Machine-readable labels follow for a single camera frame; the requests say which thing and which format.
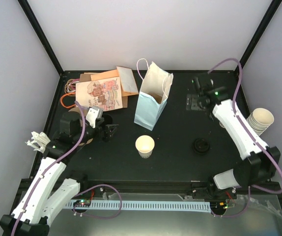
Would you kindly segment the stack of white paper cups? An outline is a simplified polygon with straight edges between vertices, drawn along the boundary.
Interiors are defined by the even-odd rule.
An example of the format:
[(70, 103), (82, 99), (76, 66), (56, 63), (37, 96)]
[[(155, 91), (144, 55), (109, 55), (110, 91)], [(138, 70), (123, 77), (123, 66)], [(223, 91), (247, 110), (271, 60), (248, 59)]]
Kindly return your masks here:
[(275, 118), (273, 114), (264, 108), (254, 109), (246, 119), (250, 127), (258, 136), (262, 135), (267, 128), (273, 124), (274, 120)]

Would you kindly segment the brown cardboard sleeve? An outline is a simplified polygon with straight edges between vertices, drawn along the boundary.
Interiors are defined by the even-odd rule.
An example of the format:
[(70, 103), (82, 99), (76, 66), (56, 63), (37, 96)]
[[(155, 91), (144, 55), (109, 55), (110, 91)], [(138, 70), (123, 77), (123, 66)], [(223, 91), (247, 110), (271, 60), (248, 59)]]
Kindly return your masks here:
[(82, 83), (91, 81), (91, 76), (94, 74), (94, 72), (85, 72), (80, 74), (79, 82)]

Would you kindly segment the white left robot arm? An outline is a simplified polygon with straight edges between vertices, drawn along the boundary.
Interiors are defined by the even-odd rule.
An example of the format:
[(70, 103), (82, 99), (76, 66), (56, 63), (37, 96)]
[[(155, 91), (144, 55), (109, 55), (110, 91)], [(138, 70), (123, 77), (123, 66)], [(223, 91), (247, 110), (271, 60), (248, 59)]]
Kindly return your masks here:
[(110, 115), (103, 115), (93, 108), (87, 113), (64, 113), (59, 130), (46, 144), (38, 172), (26, 194), (12, 213), (3, 215), (0, 220), (4, 235), (48, 235), (64, 206), (76, 195), (84, 196), (89, 191), (85, 174), (71, 174), (53, 191), (56, 181), (80, 150), (80, 144), (86, 145), (95, 138), (106, 142), (117, 128)]

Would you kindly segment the rubber bands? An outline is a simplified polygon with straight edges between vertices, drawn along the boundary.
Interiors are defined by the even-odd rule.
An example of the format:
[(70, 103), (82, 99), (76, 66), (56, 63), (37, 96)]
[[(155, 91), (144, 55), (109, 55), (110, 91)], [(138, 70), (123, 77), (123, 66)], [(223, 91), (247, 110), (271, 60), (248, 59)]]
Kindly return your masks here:
[(64, 95), (61, 96), (60, 98), (60, 104), (62, 105), (62, 107), (66, 108), (66, 109), (71, 109), (76, 107), (75, 104), (73, 105), (65, 105), (63, 100), (66, 97), (75, 97), (76, 95), (76, 84), (80, 82), (80, 79), (69, 79), (65, 86), (64, 86)]

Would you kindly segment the brown pulp cup carrier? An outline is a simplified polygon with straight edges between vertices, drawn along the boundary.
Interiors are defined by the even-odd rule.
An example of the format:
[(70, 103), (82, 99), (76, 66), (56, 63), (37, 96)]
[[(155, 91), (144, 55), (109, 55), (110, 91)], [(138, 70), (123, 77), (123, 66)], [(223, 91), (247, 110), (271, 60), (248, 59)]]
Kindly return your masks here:
[[(68, 112), (77, 112), (77, 113), (81, 114), (79, 107), (71, 108)], [(84, 116), (86, 116), (87, 113), (88, 113), (88, 109), (84, 108)], [(80, 123), (81, 123), (81, 127), (82, 127), (83, 126), (82, 118), (80, 118)], [(84, 140), (85, 139), (83, 138), (82, 142), (79, 144), (79, 146), (85, 146), (85, 145), (90, 144), (93, 141), (93, 138), (88, 139), (86, 142), (84, 142)]]

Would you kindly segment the white plastic cutlery pile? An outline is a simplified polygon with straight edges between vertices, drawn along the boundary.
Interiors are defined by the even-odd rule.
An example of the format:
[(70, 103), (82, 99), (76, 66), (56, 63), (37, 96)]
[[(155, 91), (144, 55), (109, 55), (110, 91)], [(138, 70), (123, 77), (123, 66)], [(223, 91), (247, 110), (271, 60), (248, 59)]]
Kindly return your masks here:
[(51, 141), (48, 136), (44, 133), (37, 133), (35, 131), (31, 132), (31, 141), (26, 142), (27, 146), (33, 148), (34, 151), (39, 151), (41, 153), (45, 152), (47, 144)]

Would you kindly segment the black coffee cup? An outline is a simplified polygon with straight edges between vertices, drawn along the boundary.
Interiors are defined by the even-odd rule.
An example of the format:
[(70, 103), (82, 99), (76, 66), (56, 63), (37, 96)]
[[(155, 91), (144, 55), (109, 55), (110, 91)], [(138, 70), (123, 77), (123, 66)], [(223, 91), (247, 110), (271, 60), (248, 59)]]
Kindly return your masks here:
[(104, 125), (111, 125), (113, 124), (113, 118), (111, 115), (102, 114), (102, 118), (104, 119)]

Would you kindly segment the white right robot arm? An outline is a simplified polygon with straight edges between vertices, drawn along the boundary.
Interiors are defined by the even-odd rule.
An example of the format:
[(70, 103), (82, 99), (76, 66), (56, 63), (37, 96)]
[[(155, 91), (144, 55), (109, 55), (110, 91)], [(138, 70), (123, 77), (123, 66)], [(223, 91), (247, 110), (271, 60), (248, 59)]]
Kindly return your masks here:
[(236, 102), (228, 97), (226, 87), (214, 87), (209, 74), (195, 76), (192, 83), (196, 95), (187, 97), (187, 108), (196, 104), (216, 118), (230, 135), (241, 158), (233, 168), (209, 179), (208, 195), (219, 198), (229, 188), (255, 186), (272, 178), (281, 156), (279, 149), (268, 146), (254, 132)]

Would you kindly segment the light blue paper bag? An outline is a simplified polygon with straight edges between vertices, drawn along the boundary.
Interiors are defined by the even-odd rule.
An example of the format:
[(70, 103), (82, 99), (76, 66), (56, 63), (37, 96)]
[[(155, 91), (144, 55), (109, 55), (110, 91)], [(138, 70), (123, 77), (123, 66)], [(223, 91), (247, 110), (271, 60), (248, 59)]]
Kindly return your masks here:
[(134, 123), (153, 130), (169, 97), (173, 74), (161, 69), (156, 63), (147, 64), (137, 101)]

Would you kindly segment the illustrated greeting card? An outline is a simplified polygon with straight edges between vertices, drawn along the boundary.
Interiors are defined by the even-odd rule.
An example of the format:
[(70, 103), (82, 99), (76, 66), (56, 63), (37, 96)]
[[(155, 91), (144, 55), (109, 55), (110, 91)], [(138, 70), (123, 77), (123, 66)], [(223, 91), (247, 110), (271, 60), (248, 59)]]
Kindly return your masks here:
[(77, 83), (75, 97), (81, 106), (95, 106), (104, 112), (123, 108), (119, 77)]

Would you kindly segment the black cup lid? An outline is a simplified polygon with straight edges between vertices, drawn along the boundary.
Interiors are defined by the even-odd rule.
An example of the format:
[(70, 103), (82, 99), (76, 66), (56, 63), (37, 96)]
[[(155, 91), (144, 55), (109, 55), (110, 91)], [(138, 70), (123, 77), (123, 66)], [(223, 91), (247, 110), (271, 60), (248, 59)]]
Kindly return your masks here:
[(192, 150), (199, 155), (204, 155), (210, 150), (210, 144), (203, 138), (197, 138), (192, 142)]

